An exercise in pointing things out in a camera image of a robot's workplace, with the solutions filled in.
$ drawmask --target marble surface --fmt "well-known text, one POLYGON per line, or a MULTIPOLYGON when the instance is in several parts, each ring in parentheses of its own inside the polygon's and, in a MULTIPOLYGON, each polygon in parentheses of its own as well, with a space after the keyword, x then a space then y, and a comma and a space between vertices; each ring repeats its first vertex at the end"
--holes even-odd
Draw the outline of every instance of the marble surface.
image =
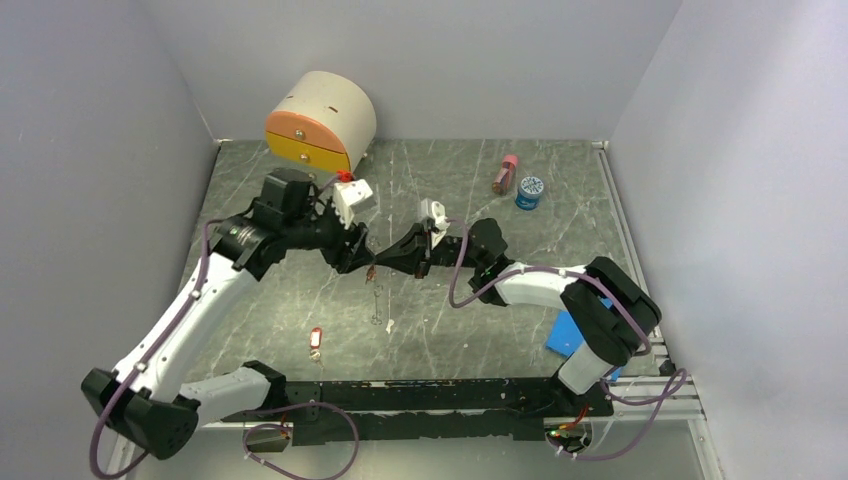
MULTIPOLYGON (((377 205, 358 219, 371 229, 374 250, 400 239, 416 220, 418 201, 429 197, 442 202, 448 216, 464 217, 469 224, 497 219, 513 259, 571 266, 606 255, 629 271, 589 142, 378 140, 368 152, 356 174, 368 180, 377 205), (492 193, 500 160, 509 153, 520 159, 518 179, 535 175, 545 182, 534 211, 518 209, 514 193, 492 193)), ((224 143, 198 225, 242 211, 268 172, 295 165, 271 154, 264 142, 224 143)), ((327 178, 316 173, 319 183, 327 178)), ((459 232, 452 227, 450 233, 459 232)), ((195 239, 187 272, 198 252, 195 239)), ((547 351, 544 342, 557 312, 480 303, 454 310, 447 304, 450 274, 434 267, 427 278, 416 280, 378 268, 381 295, 375 302, 365 269, 340 276, 317 251, 289 252, 226 317, 187 381, 232 371, 251 359, 290 380, 548 376, 555 371, 562 358, 547 351), (375 309, 380 325, 372 324, 375 309), (316 326, 324 330, 323 366, 308 356, 309 332, 316 326)), ((460 280, 458 298, 470 293, 467 278, 460 280)), ((650 363, 636 373, 656 374, 650 363)))

